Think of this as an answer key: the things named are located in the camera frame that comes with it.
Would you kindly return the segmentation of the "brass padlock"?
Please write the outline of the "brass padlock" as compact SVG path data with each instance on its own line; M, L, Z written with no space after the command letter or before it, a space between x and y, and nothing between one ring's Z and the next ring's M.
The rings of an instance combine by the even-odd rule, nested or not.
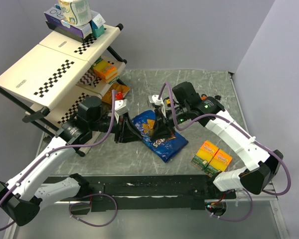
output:
M152 137L153 135L153 129L142 129L141 130L141 135L144 136L144 137Z

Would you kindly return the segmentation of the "yellow padlock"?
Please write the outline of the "yellow padlock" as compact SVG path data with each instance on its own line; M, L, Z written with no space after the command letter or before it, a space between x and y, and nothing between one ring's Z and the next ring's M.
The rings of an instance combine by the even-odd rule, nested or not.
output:
M164 102L166 103L166 105L170 108L171 107L171 100L170 98L166 98L164 99Z

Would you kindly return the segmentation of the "orange padlock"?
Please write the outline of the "orange padlock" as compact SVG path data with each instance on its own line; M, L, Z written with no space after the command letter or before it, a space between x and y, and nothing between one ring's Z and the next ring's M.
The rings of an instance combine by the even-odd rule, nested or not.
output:
M202 95L201 95L201 99L202 99L202 100L205 100L205 99L207 99L207 97L208 97L208 96L207 96L207 95L205 95L205 94L202 94Z

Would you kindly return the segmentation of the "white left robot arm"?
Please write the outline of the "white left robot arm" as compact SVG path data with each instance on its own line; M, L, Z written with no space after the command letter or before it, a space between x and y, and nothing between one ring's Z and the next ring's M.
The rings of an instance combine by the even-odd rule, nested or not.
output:
M42 187L42 183L56 166L80 148L100 145L112 133L117 143L140 141L142 138L129 116L128 100L114 96L111 111L105 112L100 98L85 97L77 112L27 167L7 182L0 181L0 209L13 223L24 226L42 209L57 201L85 199L89 183L79 174L72 174L60 183L46 187Z

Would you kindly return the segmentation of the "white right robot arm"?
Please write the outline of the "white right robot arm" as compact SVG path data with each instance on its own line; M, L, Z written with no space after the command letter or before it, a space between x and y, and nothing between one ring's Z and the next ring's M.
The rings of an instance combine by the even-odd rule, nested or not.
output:
M282 167L287 176L287 187L280 194L287 193L291 187L291 177L283 162L283 155L271 151L236 124L224 106L214 97L204 99L195 91L191 82L182 82L168 89L170 109L165 109L161 95L151 95L148 102L156 116L151 139L157 140L172 136L177 130L183 131L198 122L222 139L243 161L244 167L232 171L218 172L208 185L208 194L220 198L230 190L245 189L259 195Z

